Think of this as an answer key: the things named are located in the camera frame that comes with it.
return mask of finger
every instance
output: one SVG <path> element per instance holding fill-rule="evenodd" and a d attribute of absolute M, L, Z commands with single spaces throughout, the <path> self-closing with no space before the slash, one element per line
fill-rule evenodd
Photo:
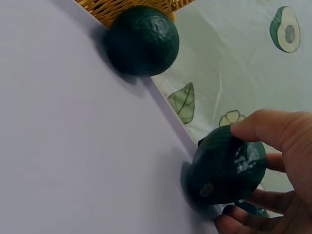
<path fill-rule="evenodd" d="M 215 224 L 223 234 L 267 234 L 268 232 L 258 231 L 246 227 L 234 218 L 222 214 L 215 220 Z"/>
<path fill-rule="evenodd" d="M 260 110 L 234 124 L 231 132 L 242 140 L 263 141 L 279 151 L 285 151 L 286 146 L 294 144 L 294 140 L 298 140 L 307 129 L 312 129 L 311 113 Z"/>
<path fill-rule="evenodd" d="M 256 189 L 251 197 L 244 200 L 255 206 L 283 214 L 291 203 L 294 194 L 293 191 L 288 193 L 276 193 Z"/>
<path fill-rule="evenodd" d="M 281 219 L 281 217 L 265 218 L 259 215 L 250 214 L 235 205 L 225 207 L 223 214 L 234 218 L 236 221 L 247 227 L 260 231 L 271 231 Z"/>
<path fill-rule="evenodd" d="M 273 171 L 285 172 L 282 153 L 267 154 L 267 168 Z"/>

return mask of avocado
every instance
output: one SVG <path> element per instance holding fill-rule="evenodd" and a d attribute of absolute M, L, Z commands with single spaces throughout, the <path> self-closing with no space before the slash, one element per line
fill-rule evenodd
<path fill-rule="evenodd" d="M 164 13 L 138 5 L 117 16 L 105 44 L 108 58 L 117 70 L 150 77 L 173 64 L 179 51 L 179 35 Z"/>
<path fill-rule="evenodd" d="M 227 204 L 249 197 L 260 184 L 267 159 L 261 142 L 245 142 L 230 125 L 213 130 L 199 145 L 186 176 L 195 204 Z"/>
<path fill-rule="evenodd" d="M 271 23 L 270 35 L 275 46 L 283 52 L 295 52 L 300 45 L 300 28 L 290 7 L 280 7 Z"/>

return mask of hand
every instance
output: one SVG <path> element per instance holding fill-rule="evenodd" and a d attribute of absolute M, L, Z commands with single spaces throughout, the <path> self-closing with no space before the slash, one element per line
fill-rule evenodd
<path fill-rule="evenodd" d="M 261 110 L 231 127 L 237 138 L 263 141 L 282 153 L 267 154 L 268 168 L 286 172 L 294 190 L 256 190 L 247 202 L 283 214 L 263 218 L 227 206 L 216 219 L 223 234 L 312 234 L 312 114 Z"/>

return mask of leaf print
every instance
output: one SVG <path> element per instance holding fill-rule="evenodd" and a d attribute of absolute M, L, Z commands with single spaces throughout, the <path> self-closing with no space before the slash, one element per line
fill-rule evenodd
<path fill-rule="evenodd" d="M 194 117 L 194 87 L 190 82 L 184 88 L 172 93 L 168 102 L 184 124 L 190 123 Z"/>
<path fill-rule="evenodd" d="M 238 110 L 228 111 L 220 118 L 219 127 L 231 125 L 244 120 L 246 117 L 241 115 Z"/>

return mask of fabric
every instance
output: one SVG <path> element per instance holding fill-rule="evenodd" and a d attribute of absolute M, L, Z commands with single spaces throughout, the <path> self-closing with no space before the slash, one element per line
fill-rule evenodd
<path fill-rule="evenodd" d="M 262 108 L 312 111 L 307 0 L 196 0 L 176 13 L 180 51 L 153 81 L 197 143 Z"/>

